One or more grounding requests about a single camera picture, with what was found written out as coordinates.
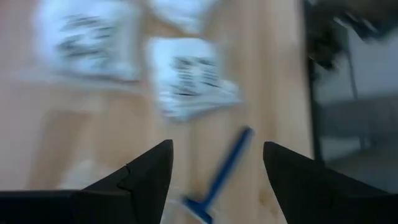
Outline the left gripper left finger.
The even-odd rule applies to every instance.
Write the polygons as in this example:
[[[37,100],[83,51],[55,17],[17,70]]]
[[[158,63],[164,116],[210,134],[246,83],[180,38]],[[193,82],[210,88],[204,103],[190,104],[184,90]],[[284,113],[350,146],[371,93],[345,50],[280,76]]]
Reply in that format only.
[[[174,145],[167,139],[73,194],[74,223],[160,223],[169,191]]]

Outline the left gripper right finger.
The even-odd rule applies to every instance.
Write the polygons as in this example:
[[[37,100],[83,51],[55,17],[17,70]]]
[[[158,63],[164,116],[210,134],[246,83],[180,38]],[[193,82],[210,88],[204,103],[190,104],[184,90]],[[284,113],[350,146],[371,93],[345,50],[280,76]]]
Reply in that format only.
[[[263,161],[287,223],[397,223],[397,195],[266,141]]]

